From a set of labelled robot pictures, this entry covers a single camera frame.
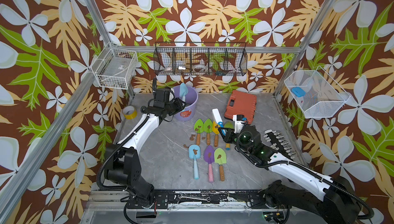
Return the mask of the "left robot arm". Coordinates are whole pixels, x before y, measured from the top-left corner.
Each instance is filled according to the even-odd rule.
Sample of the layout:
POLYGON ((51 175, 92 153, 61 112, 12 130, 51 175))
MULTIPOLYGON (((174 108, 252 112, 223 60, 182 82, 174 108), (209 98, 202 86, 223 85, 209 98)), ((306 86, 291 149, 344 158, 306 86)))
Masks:
POLYGON ((125 138, 110 146, 100 167, 96 184, 103 191, 127 191, 131 200, 145 207, 153 203, 154 186, 142 176, 139 151, 151 133, 167 116, 173 116, 186 107, 186 102, 175 97, 172 89, 153 90, 153 98, 141 107, 142 117, 125 138))

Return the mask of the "blue trowel blue handle front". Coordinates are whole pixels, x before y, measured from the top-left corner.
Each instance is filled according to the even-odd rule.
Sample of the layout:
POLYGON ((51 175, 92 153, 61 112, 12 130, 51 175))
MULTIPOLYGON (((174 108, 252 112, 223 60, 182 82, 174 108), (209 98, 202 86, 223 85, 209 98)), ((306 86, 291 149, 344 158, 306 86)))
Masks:
POLYGON ((189 158, 194 162, 194 179, 199 179, 199 169, 197 160, 201 158, 201 149, 198 145, 191 145, 188 148, 189 158))

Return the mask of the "purple trowel pink handle front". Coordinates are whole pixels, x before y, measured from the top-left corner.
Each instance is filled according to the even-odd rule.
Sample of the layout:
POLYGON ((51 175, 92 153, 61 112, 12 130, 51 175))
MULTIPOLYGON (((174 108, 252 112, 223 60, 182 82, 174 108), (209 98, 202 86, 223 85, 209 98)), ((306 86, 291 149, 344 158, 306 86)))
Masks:
POLYGON ((204 160, 208 163, 208 181, 214 182, 212 164, 214 163, 214 149, 211 145, 207 146, 204 151, 204 160))

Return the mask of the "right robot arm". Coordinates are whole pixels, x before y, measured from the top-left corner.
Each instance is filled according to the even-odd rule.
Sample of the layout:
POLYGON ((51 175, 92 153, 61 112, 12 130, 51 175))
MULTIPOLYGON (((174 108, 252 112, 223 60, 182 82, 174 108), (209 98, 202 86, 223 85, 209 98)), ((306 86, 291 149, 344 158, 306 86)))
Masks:
POLYGON ((347 179, 334 179, 294 162, 294 151, 280 132, 266 130, 261 135, 248 124, 241 129, 219 127, 218 131, 225 143, 235 145, 254 166, 299 186, 290 188, 276 180, 263 190, 261 204, 272 209, 296 207, 320 216, 328 224, 353 224, 374 217, 374 210, 355 195, 347 179))

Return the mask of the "blue trowel blue handle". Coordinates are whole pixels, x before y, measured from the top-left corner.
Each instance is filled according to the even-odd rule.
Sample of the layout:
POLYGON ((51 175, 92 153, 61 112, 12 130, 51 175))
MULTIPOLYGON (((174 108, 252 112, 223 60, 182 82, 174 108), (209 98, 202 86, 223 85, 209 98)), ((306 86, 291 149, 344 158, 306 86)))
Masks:
POLYGON ((199 179, 199 169, 197 160, 201 158, 201 149, 198 145, 191 145, 188 148, 189 158, 194 162, 194 179, 199 179))
POLYGON ((185 83, 182 83, 179 87, 179 98, 185 102, 186 95, 188 94, 188 86, 185 83))

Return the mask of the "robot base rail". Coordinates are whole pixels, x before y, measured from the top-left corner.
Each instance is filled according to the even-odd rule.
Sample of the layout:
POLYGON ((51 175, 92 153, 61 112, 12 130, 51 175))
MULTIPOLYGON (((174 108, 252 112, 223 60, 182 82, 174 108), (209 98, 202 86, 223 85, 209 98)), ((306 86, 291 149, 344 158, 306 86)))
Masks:
POLYGON ((155 190, 149 200, 131 196, 126 191, 93 191, 87 208, 116 210, 244 211, 284 210, 286 206, 269 203, 263 190, 155 190))

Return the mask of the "blue trowel blue handle back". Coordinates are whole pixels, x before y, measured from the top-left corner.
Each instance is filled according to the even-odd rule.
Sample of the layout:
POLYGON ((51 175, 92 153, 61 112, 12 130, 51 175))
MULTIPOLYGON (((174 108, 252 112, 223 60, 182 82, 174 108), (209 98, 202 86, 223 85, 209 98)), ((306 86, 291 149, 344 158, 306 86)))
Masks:
POLYGON ((188 86, 185 83, 182 83, 179 87, 179 98, 185 102, 186 95, 188 94, 188 86))

